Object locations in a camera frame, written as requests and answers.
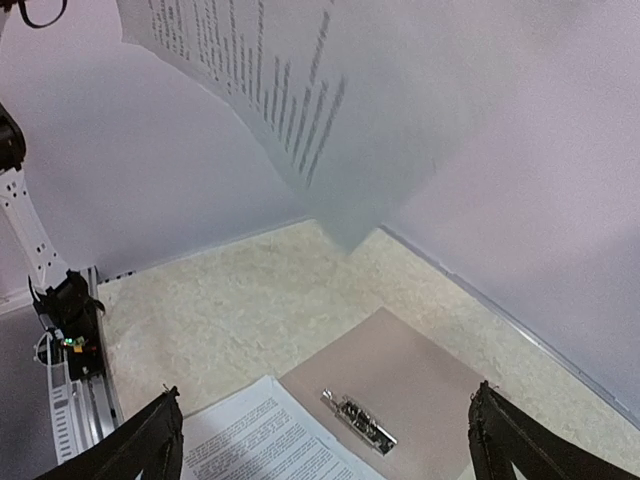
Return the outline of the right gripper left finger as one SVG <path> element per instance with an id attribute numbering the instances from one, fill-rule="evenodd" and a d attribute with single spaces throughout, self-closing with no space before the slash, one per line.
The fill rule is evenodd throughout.
<path id="1" fill-rule="evenodd" d="M 162 392 L 89 450 L 42 474 L 55 479 L 179 479 L 183 414 L 176 387 Z"/>

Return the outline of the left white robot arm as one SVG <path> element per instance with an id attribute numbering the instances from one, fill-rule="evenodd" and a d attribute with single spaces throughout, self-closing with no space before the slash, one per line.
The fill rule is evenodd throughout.
<path id="1" fill-rule="evenodd" d="M 22 130 L 1 106 L 1 209 L 26 258 L 30 290 L 43 297 L 66 280 L 69 267 L 37 215 L 27 188 L 25 158 Z"/>

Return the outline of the transparent plastic folder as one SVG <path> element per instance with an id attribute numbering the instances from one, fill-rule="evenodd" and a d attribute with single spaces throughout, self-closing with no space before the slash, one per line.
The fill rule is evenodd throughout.
<path id="1" fill-rule="evenodd" d="M 281 377 L 342 445 L 387 479 L 458 479 L 471 463 L 468 410 L 484 378 L 381 308 Z M 329 390 L 368 410 L 398 442 L 383 455 L 338 420 Z"/>

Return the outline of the aluminium front rail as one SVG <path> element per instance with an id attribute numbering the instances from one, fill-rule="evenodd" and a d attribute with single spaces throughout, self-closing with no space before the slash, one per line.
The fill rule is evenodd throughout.
<path id="1" fill-rule="evenodd" d="M 90 295 L 98 300 L 98 274 L 95 267 L 78 271 L 89 284 Z M 49 408 L 57 462 L 63 464 L 92 448 L 116 430 L 123 421 L 109 378 L 106 353 L 103 348 L 102 316 L 98 313 L 98 328 L 102 342 L 105 372 L 85 380 L 69 378 L 66 360 L 54 364 L 53 335 L 44 327 L 50 326 L 46 315 L 38 318 L 44 334 L 34 346 L 35 359 L 47 372 Z"/>

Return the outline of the printed paper sheet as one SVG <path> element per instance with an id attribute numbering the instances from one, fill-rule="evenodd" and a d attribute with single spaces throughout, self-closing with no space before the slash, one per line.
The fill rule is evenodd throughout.
<path id="1" fill-rule="evenodd" d="M 186 418 L 183 479 L 380 479 L 272 376 Z"/>

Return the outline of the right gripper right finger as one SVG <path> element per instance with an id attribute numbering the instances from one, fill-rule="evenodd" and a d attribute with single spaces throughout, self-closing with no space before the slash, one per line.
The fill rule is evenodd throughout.
<path id="1" fill-rule="evenodd" d="M 634 479 L 636 476 L 564 440 L 487 381 L 471 397 L 469 450 L 477 479 Z"/>

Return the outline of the metal folder clip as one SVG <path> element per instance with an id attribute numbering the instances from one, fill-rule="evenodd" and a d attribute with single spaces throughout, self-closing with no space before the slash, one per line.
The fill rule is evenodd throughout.
<path id="1" fill-rule="evenodd" d="M 342 424 L 369 448 L 386 456 L 398 440 L 361 403 L 348 395 L 336 396 L 330 389 L 322 392 L 322 401 Z"/>

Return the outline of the large paper sheet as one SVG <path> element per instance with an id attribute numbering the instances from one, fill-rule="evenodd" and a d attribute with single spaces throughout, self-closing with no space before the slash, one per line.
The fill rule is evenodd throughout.
<path id="1" fill-rule="evenodd" d="M 435 170 L 423 95 L 365 1 L 121 1 L 123 38 L 229 105 L 334 242 Z"/>

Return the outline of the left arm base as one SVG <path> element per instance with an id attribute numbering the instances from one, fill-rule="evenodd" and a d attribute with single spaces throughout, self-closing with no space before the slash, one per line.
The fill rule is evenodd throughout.
<path id="1" fill-rule="evenodd" d="M 78 272 L 68 270 L 64 281 L 44 294 L 36 293 L 32 282 L 29 290 L 36 313 L 46 315 L 51 325 L 46 332 L 53 335 L 52 362 L 67 361 L 69 378 L 85 380 L 105 372 L 98 313 L 104 305 L 89 293 L 89 284 Z"/>

